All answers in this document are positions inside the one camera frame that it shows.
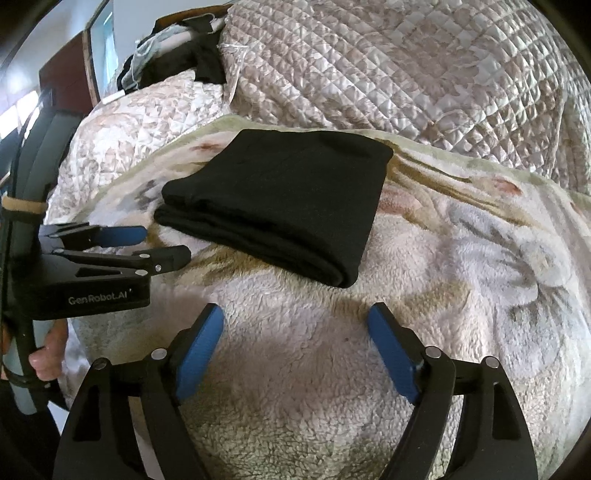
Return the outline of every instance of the black clothing pile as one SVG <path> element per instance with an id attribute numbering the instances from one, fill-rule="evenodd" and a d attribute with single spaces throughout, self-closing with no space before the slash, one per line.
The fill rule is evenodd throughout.
<path id="1" fill-rule="evenodd" d="M 391 157 L 386 145 L 351 133 L 243 130 L 200 171 L 169 181 L 154 219 L 350 287 Z"/>
<path id="2" fill-rule="evenodd" d="M 117 87 L 130 93 L 168 77 L 195 70 L 195 81 L 226 83 L 217 44 L 223 20 L 213 14 L 188 18 L 143 39 L 117 77 Z"/>

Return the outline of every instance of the quilted comforter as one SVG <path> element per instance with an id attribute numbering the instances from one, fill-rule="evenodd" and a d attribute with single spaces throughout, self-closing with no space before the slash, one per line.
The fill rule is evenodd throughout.
<path id="1" fill-rule="evenodd" d="M 49 198 L 47 223 L 76 213 L 98 190 L 151 153 L 229 113 L 245 49 L 220 45 L 225 85 L 195 82 L 192 70 L 99 104 L 76 131 Z"/>
<path id="2" fill-rule="evenodd" d="M 374 128 L 591 193 L 591 85 L 525 0 L 240 0 L 234 113 Z"/>

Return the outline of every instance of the velcro strap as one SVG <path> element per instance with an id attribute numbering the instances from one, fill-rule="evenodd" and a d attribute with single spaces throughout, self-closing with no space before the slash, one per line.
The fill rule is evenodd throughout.
<path id="1" fill-rule="evenodd" d="M 43 215 L 47 211 L 47 202 L 32 202 L 31 200 L 20 200 L 8 196 L 2 196 L 2 208 L 12 212 L 26 212 L 35 215 Z"/>
<path id="2" fill-rule="evenodd" d="M 31 223 L 40 225 L 47 211 L 47 202 L 33 202 L 2 196 L 2 217 L 13 222 Z"/>

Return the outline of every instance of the metal screw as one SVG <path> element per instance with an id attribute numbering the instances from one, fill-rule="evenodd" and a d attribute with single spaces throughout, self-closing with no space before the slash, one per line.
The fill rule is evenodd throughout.
<path id="1" fill-rule="evenodd" d="M 441 350 L 436 346 L 428 346 L 425 348 L 425 353 L 431 358 L 439 358 L 441 356 Z"/>
<path id="2" fill-rule="evenodd" d="M 499 368 L 500 365 L 499 361 L 493 356 L 487 356 L 486 360 L 484 360 L 484 363 L 486 363 L 491 368 Z"/>
<path id="3" fill-rule="evenodd" d="M 95 370 L 103 370 L 104 367 L 107 366 L 107 359 L 106 358 L 99 358 L 97 360 L 94 361 L 94 363 L 92 364 L 92 368 L 94 368 Z"/>
<path id="4" fill-rule="evenodd" d="M 154 360 L 162 360 L 163 358 L 166 358 L 167 355 L 168 352 L 166 351 L 166 348 L 157 348 L 152 352 L 151 356 Z"/>

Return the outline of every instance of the human hand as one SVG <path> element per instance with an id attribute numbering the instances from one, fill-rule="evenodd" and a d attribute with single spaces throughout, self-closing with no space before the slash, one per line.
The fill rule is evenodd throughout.
<path id="1" fill-rule="evenodd" d="M 55 380 L 61 375 L 61 362 L 66 351 L 68 340 L 68 322 L 56 320 L 53 328 L 45 337 L 44 346 L 37 352 L 29 355 L 29 362 L 35 369 L 37 376 L 44 382 Z M 10 348 L 11 337 L 8 330 L 2 325 L 2 354 L 6 354 Z M 6 380 L 4 369 L 2 379 Z"/>

